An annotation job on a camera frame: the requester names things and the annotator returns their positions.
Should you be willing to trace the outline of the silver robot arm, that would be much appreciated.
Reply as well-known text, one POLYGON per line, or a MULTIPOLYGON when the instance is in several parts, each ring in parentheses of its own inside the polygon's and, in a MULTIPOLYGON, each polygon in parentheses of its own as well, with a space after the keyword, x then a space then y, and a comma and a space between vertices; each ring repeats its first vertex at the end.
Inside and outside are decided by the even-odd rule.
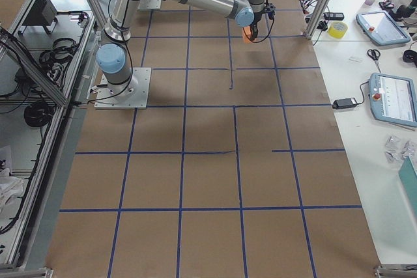
MULTIPOLYGON (((134 91, 134 70, 127 43, 131 38, 134 12, 141 0, 116 0, 113 12, 104 27, 106 42, 98 49, 96 61, 107 79, 109 98, 129 97, 134 91)), ((235 21, 241 27, 249 27, 248 38, 257 42, 260 19, 267 15, 274 19, 275 7, 268 0, 170 0, 217 13, 235 21)))

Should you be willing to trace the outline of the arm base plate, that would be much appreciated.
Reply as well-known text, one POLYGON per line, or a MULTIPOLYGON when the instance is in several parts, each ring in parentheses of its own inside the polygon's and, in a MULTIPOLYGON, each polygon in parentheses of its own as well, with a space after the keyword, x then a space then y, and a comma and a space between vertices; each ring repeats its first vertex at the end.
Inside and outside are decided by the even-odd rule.
POLYGON ((94 102, 97 109, 146 109, 151 81, 151 68, 133 67, 133 77, 129 85, 109 84, 102 74, 100 83, 107 86, 99 89, 98 101, 94 102))
POLYGON ((137 9, 139 11, 160 10, 161 0, 140 0, 137 9))

